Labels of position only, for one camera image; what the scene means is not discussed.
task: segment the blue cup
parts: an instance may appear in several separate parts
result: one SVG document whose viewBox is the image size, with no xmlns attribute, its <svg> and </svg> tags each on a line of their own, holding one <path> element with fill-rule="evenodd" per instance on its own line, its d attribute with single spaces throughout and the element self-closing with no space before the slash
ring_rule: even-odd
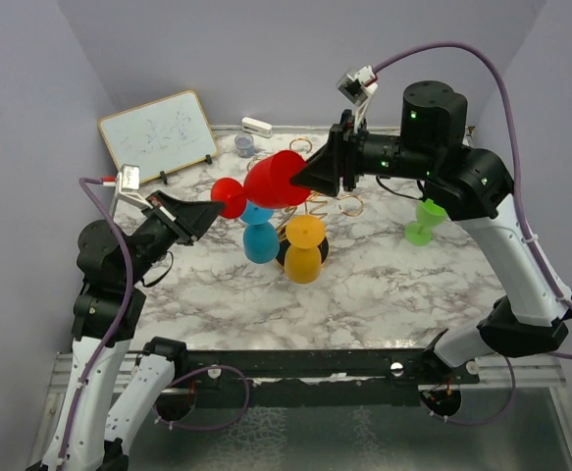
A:
<svg viewBox="0 0 572 471">
<path fill-rule="evenodd" d="M 253 263 L 268 263 L 279 253 L 279 236 L 270 223 L 246 227 L 243 242 L 244 254 Z"/>
<path fill-rule="evenodd" d="M 248 201 L 246 210 L 239 217 L 242 221 L 250 226 L 267 223 L 275 213 L 274 209 L 266 209 Z"/>
</svg>

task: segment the white eraser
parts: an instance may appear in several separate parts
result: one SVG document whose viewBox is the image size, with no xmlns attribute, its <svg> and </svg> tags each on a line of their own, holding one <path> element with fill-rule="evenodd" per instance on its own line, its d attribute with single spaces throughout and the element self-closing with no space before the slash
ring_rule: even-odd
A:
<svg viewBox="0 0 572 471">
<path fill-rule="evenodd" d="M 273 135 L 272 125 L 248 117 L 242 118 L 242 130 L 250 134 L 261 135 L 262 137 L 270 137 Z"/>
</svg>

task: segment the table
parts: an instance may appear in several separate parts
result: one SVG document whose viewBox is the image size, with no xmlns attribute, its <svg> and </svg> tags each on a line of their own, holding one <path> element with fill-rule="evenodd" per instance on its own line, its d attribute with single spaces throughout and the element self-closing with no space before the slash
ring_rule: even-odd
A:
<svg viewBox="0 0 572 471">
<path fill-rule="evenodd" d="M 243 181 L 248 160 L 235 154 L 236 131 L 217 131 L 221 155 L 141 189 L 161 189 L 187 200 L 209 199 L 215 179 Z M 277 132 L 255 137 L 259 156 L 287 149 L 297 138 L 316 150 L 327 131 Z M 307 144 L 296 142 L 305 154 Z M 390 181 L 393 189 L 418 195 L 414 182 Z M 331 245 L 318 280 L 297 285 L 273 263 L 255 265 L 244 256 L 239 220 L 219 220 L 193 247 L 174 246 L 175 265 L 158 286 L 145 289 L 144 306 L 132 348 L 155 336 L 201 349 L 367 348 L 425 346 L 442 329 L 486 316 L 502 295 L 484 255 L 458 226 L 447 221 L 434 229 L 425 247 L 403 236 L 416 202 L 389 194 L 372 177 L 360 179 L 364 201 L 358 217 L 346 217 L 357 201 L 330 199 L 323 208 Z M 279 223 L 281 215 L 273 219 Z M 143 216 L 121 203 L 116 221 L 126 231 Z M 165 266 L 153 268 L 156 278 Z"/>
</svg>

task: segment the cable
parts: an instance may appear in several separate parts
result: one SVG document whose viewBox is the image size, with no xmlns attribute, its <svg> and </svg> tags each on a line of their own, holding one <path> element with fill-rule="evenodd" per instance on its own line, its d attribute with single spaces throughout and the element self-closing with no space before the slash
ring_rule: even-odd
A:
<svg viewBox="0 0 572 471">
<path fill-rule="evenodd" d="M 505 121 L 508 127 L 508 136 L 510 138 L 510 147 L 512 150 L 512 167 L 514 173 L 514 190 L 513 190 L 513 200 L 514 200 L 514 209 L 517 215 L 517 219 L 519 220 L 519 227 L 521 229 L 521 233 L 523 234 L 523 238 L 527 240 L 527 245 L 536 261 L 541 273 L 545 277 L 547 284 L 553 291 L 556 296 L 556 299 L 562 302 L 568 309 L 572 311 L 572 302 L 571 299 L 567 299 L 560 289 L 558 282 L 554 278 L 547 262 L 543 258 L 541 251 L 536 243 L 536 237 L 532 233 L 530 229 L 530 225 L 528 224 L 528 220 L 525 216 L 525 209 L 523 208 L 523 201 L 521 200 L 521 163 L 519 158 L 519 145 L 517 142 L 517 132 L 516 128 L 514 127 L 514 120 L 512 119 L 512 106 L 510 105 L 510 97 L 508 96 L 508 91 L 503 83 L 503 76 L 499 73 L 496 66 L 494 65 L 493 61 L 491 61 L 484 53 L 480 50 L 470 46 L 468 44 L 464 44 L 461 42 L 453 42 L 453 41 L 443 41 L 443 42 L 433 42 L 431 44 L 425 44 L 423 46 L 417 46 L 412 49 L 408 49 L 403 51 L 395 56 L 386 59 L 381 64 L 378 64 L 373 68 L 373 73 L 376 75 L 387 66 L 394 64 L 401 59 L 409 57 L 413 54 L 417 54 L 419 52 L 429 51 L 430 49 L 441 49 L 441 48 L 455 48 L 455 49 L 462 49 L 473 54 L 475 57 L 480 59 L 482 63 L 487 67 L 487 69 L 493 75 L 494 81 L 499 89 L 499 94 L 501 95 L 501 101 L 503 102 L 503 113 L 505 115 Z M 551 355 L 556 356 L 558 358 L 565 358 L 568 360 L 572 360 L 572 353 L 558 353 L 554 352 Z"/>
<path fill-rule="evenodd" d="M 434 413 L 423 400 L 421 400 L 421 405 L 428 410 L 428 413 L 431 417 L 438 419 L 446 424 L 451 425 L 458 425 L 460 427 L 480 427 L 482 425 L 489 425 L 495 420 L 501 418 L 505 415 L 514 404 L 517 395 L 517 378 L 514 374 L 514 368 L 512 367 L 512 363 L 510 363 L 510 359 L 507 356 L 504 356 L 503 359 L 508 365 L 508 369 L 510 370 L 510 381 L 512 382 L 512 386 L 510 387 L 510 396 L 508 397 L 508 401 L 501 407 L 501 409 L 493 414 L 491 417 L 487 417 L 486 419 L 478 420 L 475 422 L 466 422 L 464 420 L 452 419 L 446 416 L 441 416 L 439 414 Z"/>
<path fill-rule="evenodd" d="M 175 427 L 177 429 L 191 430 L 191 431 L 195 431 L 195 432 L 215 432 L 218 430 L 226 429 L 230 425 L 233 425 L 235 422 L 240 420 L 244 416 L 246 411 L 248 410 L 248 404 L 250 402 L 250 386 L 248 385 L 248 379 L 244 376 L 244 374 L 233 366 L 211 365 L 211 366 L 205 366 L 203 368 L 198 368 L 197 370 L 191 371 L 191 372 L 187 373 L 186 375 L 181 376 L 177 380 L 172 381 L 168 385 L 168 388 L 171 388 L 172 386 L 176 386 L 179 383 L 182 383 L 183 381 L 187 381 L 188 379 L 193 378 L 197 375 L 200 375 L 201 373 L 205 373 L 209 370 L 232 371 L 232 372 L 236 373 L 242 379 L 242 381 L 244 383 L 244 392 L 245 392 L 244 404 L 242 405 L 242 408 L 239 410 L 239 412 L 237 413 L 237 415 L 233 419 L 231 419 L 231 420 L 229 420 L 223 424 L 219 424 L 219 425 L 198 426 L 198 425 L 178 424 L 174 421 L 169 422 L 167 420 L 164 420 L 161 417 L 161 414 L 159 414 L 157 407 L 153 407 L 153 411 L 155 412 L 155 414 L 157 414 L 157 421 L 156 422 L 163 422 L 164 424 L 168 425 L 169 427 Z"/>
<path fill-rule="evenodd" d="M 91 189 L 89 189 L 89 187 L 87 186 L 89 183 L 91 183 L 91 184 L 102 184 L 102 180 L 81 178 L 81 179 L 78 179 L 78 184 L 80 184 L 80 187 L 85 192 L 87 197 L 91 200 L 91 202 L 94 204 L 94 206 L 98 209 L 98 211 L 100 212 L 100 214 L 102 215 L 104 220 L 109 225 L 109 228 L 111 229 L 111 232 L 113 233 L 114 237 L 118 241 L 118 245 L 120 246 L 120 250 L 122 251 L 122 257 L 124 258 L 124 261 L 125 261 L 125 267 L 126 267 L 126 272 L 127 272 L 127 285 L 125 287 L 124 297 L 122 298 L 122 304 L 120 305 L 120 309 L 118 310 L 118 314 L 116 314 L 116 317 L 113 320 L 113 322 L 111 323 L 111 326 L 109 326 L 109 329 L 107 330 L 107 332 L 103 336 L 102 340 L 100 341 L 100 343 L 98 344 L 96 349 L 91 354 L 91 357 L 89 358 L 87 363 L 85 363 L 85 367 L 82 369 L 82 374 L 78 378 L 78 381 L 80 382 L 81 386 L 80 386 L 80 388 L 77 388 L 75 390 L 74 396 L 72 398 L 72 403 L 70 404 L 70 410 L 68 412 L 68 418 L 66 420 L 66 428 L 65 428 L 65 431 L 63 433 L 63 439 L 61 441 L 61 447 L 59 448 L 59 463 L 60 464 L 57 466 L 57 470 L 61 470 L 63 468 L 63 463 L 65 462 L 65 457 L 66 457 L 67 450 L 68 450 L 68 443 L 70 442 L 70 435 L 72 434 L 72 427 L 74 426 L 74 420 L 75 420 L 75 417 L 77 415 L 78 402 L 80 401 L 80 396 L 82 395 L 82 389 L 86 388 L 87 378 L 89 376 L 89 373 L 93 369 L 93 366 L 96 363 L 96 360 L 100 356 L 100 353 L 105 348 L 105 345 L 109 342 L 109 340 L 114 335 L 114 333 L 118 331 L 118 327 L 120 326 L 120 323 L 122 322 L 122 319 L 125 316 L 125 313 L 127 312 L 127 308 L 129 307 L 130 294 L 132 292 L 132 285 L 133 285 L 133 283 L 132 283 L 132 264 L 130 262 L 129 248 L 127 247 L 127 243 L 125 242 L 125 239 L 122 235 L 122 231 L 120 231 L 120 228 L 118 228 L 116 223 L 113 222 L 113 218 L 109 214 L 109 211 L 107 211 L 107 209 L 104 207 L 102 202 L 96 197 L 95 194 L 93 194 L 93 191 L 91 191 Z"/>
<path fill-rule="evenodd" d="M 408 199 L 414 199 L 415 201 L 421 201 L 423 198 L 417 198 L 416 196 L 411 196 L 409 194 L 404 194 L 404 193 L 399 193 L 398 191 L 394 191 L 393 189 L 388 188 L 387 186 L 385 186 L 382 183 L 382 180 L 379 177 L 375 177 L 375 182 L 377 182 L 377 184 L 382 187 L 384 190 L 392 193 L 395 196 L 400 196 L 402 198 L 408 198 Z"/>
</svg>

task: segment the green cup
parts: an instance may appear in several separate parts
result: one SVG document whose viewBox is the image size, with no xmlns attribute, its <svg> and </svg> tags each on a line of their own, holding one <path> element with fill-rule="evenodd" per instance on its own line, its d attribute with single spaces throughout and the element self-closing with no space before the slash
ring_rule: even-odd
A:
<svg viewBox="0 0 572 471">
<path fill-rule="evenodd" d="M 408 242 L 423 246 L 432 241 L 432 228 L 446 219 L 446 211 L 431 199 L 421 201 L 416 207 L 416 221 L 405 227 Z"/>
</svg>

